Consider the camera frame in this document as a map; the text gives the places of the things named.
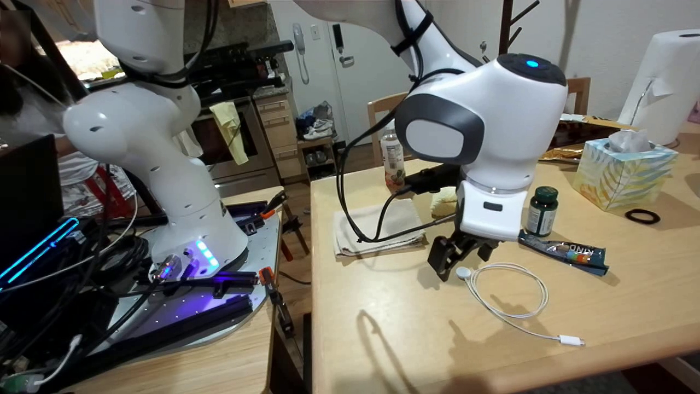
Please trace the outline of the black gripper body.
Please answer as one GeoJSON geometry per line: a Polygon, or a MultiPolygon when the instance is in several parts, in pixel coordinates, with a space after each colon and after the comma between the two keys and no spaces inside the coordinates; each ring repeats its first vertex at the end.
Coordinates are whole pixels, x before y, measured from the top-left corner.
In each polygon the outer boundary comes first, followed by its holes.
{"type": "Polygon", "coordinates": [[[464,180],[457,188],[457,228],[492,242],[515,242],[522,233],[526,191],[502,193],[464,180]]]}

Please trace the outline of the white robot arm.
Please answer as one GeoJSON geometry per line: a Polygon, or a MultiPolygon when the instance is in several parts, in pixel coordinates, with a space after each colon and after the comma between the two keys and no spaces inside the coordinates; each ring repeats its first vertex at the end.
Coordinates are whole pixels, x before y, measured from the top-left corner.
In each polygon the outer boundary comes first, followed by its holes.
{"type": "MultiPolygon", "coordinates": [[[[295,0],[323,20],[378,34],[419,77],[394,111],[402,146],[457,165],[455,231],[478,242],[513,242],[538,157],[568,104],[563,71],[535,55],[486,63],[454,46],[421,0],[295,0]]],[[[209,168],[176,136],[200,116],[187,82],[184,0],[94,0],[101,43],[129,78],[79,99],[63,131],[85,155],[148,185],[168,222],[149,233],[156,263],[211,278],[250,245],[224,208],[209,168]]]]}

